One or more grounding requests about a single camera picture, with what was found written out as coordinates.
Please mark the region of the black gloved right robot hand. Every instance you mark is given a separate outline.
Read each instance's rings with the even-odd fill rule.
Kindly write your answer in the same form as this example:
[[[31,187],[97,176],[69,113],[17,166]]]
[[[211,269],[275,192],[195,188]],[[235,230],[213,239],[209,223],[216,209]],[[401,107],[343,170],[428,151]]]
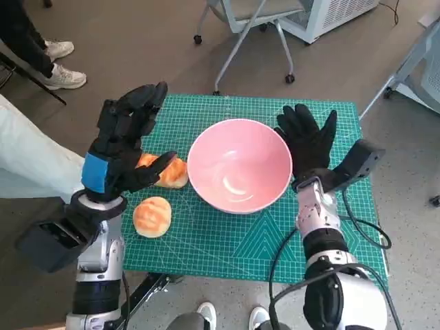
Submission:
[[[304,104],[284,106],[274,128],[288,146],[293,161],[293,176],[302,182],[314,175],[329,172],[330,153],[336,136],[337,111],[332,110],[324,126]]]

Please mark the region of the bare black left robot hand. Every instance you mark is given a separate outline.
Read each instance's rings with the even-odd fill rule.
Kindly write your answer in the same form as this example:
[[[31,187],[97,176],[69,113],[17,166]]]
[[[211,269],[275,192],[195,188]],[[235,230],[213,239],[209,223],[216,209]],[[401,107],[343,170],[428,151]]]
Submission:
[[[168,85],[162,81],[103,102],[98,137],[89,147],[82,168],[81,182],[90,200],[109,202],[125,191],[148,188],[177,157],[176,152],[168,151],[148,166],[138,166],[142,137],[153,130],[167,93]]]

